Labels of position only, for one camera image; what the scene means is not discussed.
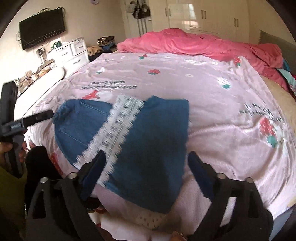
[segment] pink bedsheet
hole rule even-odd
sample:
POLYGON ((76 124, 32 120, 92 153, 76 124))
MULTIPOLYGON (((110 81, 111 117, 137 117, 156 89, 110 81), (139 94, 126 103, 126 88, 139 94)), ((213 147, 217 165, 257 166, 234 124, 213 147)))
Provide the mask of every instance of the pink bedsheet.
POLYGON ((178 28, 149 32, 138 38, 127 39, 118 44, 120 52, 174 53, 204 55, 219 61, 230 61, 244 56, 253 68, 288 91, 283 77, 275 68, 281 68, 281 49, 274 44, 252 45, 220 39, 210 34, 189 34, 178 28))

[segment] metal screw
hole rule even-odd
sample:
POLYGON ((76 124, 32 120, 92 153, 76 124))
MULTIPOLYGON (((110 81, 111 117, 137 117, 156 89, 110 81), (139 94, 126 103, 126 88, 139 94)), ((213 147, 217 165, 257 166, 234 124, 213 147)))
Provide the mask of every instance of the metal screw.
POLYGON ((246 181, 247 181, 248 183, 254 183, 253 179, 250 178, 250 177, 248 177, 248 178, 246 179, 246 181))
POLYGON ((40 183, 46 183, 48 181, 47 177, 43 177, 40 179, 40 183))
POLYGON ((225 176, 224 173, 218 173, 218 174, 217 174, 217 177, 218 177, 219 179, 225 179, 225 178, 226 178, 226 176, 225 176))
POLYGON ((74 179, 74 178, 76 178, 77 177, 77 173, 75 173, 75 172, 71 172, 68 176, 67 176, 67 178, 69 178, 69 179, 74 179))

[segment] beige wall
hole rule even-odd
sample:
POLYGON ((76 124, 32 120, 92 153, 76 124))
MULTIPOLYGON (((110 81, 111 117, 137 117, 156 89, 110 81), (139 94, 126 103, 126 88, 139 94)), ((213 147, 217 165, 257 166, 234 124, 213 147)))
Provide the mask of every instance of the beige wall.
POLYGON ((92 5, 90 0, 29 0, 0 38, 0 90, 2 83, 22 77, 28 70, 34 72, 41 65, 35 52, 40 47, 23 51, 16 41, 19 22, 43 8, 55 9, 59 6, 66 9, 66 32, 51 39, 45 45, 47 49, 59 37, 62 41, 84 37, 87 46, 97 45, 97 39, 103 36, 114 35, 116 42, 126 38, 119 0, 100 0, 98 5, 92 5))
POLYGON ((250 15, 250 43, 259 43, 262 30, 296 45, 285 23, 266 0, 247 1, 250 15))

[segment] black handheld device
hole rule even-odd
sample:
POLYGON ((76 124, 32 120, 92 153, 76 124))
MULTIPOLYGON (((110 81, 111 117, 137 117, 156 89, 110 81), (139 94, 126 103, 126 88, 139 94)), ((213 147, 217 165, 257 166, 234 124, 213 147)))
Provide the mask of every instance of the black handheld device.
POLYGON ((53 117, 53 111, 47 110, 20 120, 14 120, 18 87, 12 81, 3 84, 0 100, 0 142, 13 144, 11 151, 5 153, 7 171, 17 178, 22 177, 23 170, 19 160, 19 152, 24 142, 24 131, 28 126, 53 117))

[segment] white lace trim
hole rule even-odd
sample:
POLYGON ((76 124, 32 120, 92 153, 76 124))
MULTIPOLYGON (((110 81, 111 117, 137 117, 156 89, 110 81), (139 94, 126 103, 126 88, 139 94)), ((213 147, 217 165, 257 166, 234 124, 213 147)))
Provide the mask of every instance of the white lace trim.
POLYGON ((113 165, 117 162, 117 155, 121 152, 120 145, 125 142, 125 136, 133 126, 136 115, 144 106, 143 101, 129 96, 119 95, 110 115, 103 126, 93 137, 81 156, 77 156, 77 162, 73 165, 80 169, 83 164, 91 162, 100 150, 106 154, 106 166, 99 177, 98 184, 103 187, 109 180, 109 174, 114 172, 113 165))

